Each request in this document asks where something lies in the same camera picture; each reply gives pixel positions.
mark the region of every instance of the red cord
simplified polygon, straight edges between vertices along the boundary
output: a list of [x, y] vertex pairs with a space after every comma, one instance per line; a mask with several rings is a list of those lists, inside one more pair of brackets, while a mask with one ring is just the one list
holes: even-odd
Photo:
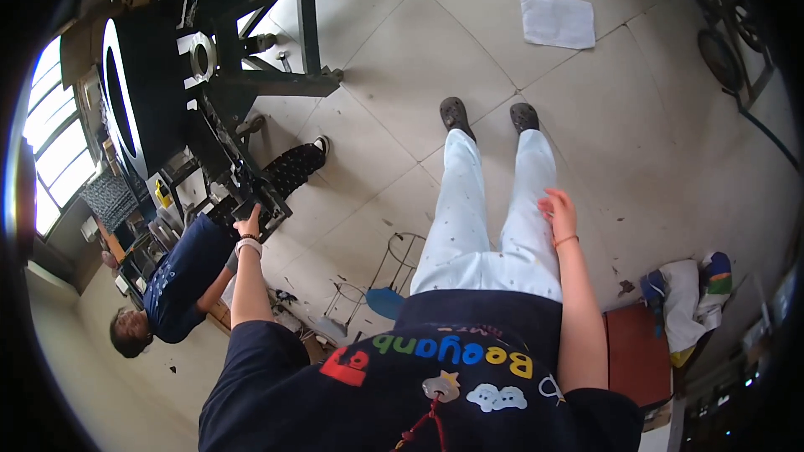
[[402, 439], [399, 440], [397, 446], [394, 447], [394, 449], [391, 452], [393, 452], [394, 450], [401, 449], [405, 443], [412, 442], [414, 434], [416, 433], [417, 429], [421, 427], [423, 424], [425, 424], [425, 422], [427, 422], [427, 419], [433, 419], [434, 421], [436, 421], [436, 428], [438, 429], [438, 441], [441, 444], [441, 452], [447, 452], [447, 447], [444, 440], [444, 426], [441, 423], [441, 418], [436, 413], [436, 407], [438, 406], [439, 403], [440, 402], [438, 401], [438, 398], [433, 400], [433, 403], [430, 404], [430, 411], [427, 412], [425, 415], [421, 416], [418, 422], [414, 424], [412, 428], [410, 428], [410, 431], [404, 431], [402, 433]]

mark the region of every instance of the hand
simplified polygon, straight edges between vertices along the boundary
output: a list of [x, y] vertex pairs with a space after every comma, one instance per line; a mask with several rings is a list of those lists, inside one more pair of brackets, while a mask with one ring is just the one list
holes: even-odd
[[545, 188], [544, 191], [548, 196], [539, 199], [536, 206], [552, 226], [553, 241], [577, 235], [578, 216], [567, 193], [557, 188]]
[[262, 232], [260, 230], [260, 205], [254, 205], [254, 209], [252, 210], [251, 216], [248, 217], [248, 220], [237, 221], [234, 223], [233, 227], [240, 233], [240, 237], [246, 234], [259, 237], [260, 232]]

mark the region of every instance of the black pants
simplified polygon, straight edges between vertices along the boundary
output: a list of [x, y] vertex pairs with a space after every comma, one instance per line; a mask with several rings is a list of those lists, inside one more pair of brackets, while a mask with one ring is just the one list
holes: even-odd
[[307, 179], [327, 161], [324, 152], [313, 144], [295, 146], [273, 160], [265, 170], [273, 177], [276, 191], [287, 199], [294, 190], [307, 183]]

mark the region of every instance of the white watch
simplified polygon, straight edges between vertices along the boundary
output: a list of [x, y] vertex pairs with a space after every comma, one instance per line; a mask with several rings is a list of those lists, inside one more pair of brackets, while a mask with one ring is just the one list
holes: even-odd
[[251, 246], [256, 250], [256, 253], [262, 257], [262, 245], [256, 239], [246, 237], [237, 241], [237, 244], [235, 245], [235, 255], [237, 255], [238, 258], [240, 258], [240, 248], [243, 248], [244, 246]]

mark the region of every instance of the person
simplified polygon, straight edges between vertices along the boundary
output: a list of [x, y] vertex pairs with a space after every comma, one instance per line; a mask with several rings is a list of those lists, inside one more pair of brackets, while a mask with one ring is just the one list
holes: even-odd
[[458, 98], [441, 104], [436, 215], [389, 332], [309, 366], [302, 343], [273, 322], [259, 250], [240, 248], [232, 337], [199, 418], [199, 450], [638, 449], [639, 408], [608, 391], [576, 210], [555, 188], [536, 111], [518, 103], [510, 115], [515, 183], [494, 251], [466, 110]]
[[[276, 191], [287, 199], [327, 161], [330, 141], [319, 136], [312, 144], [286, 151], [266, 168]], [[126, 358], [137, 357], [158, 337], [168, 344], [184, 340], [218, 302], [237, 273], [234, 247], [237, 237], [201, 213], [185, 226], [176, 246], [163, 256], [142, 298], [145, 309], [121, 307], [109, 325], [115, 349]], [[251, 234], [259, 234], [254, 229]]]

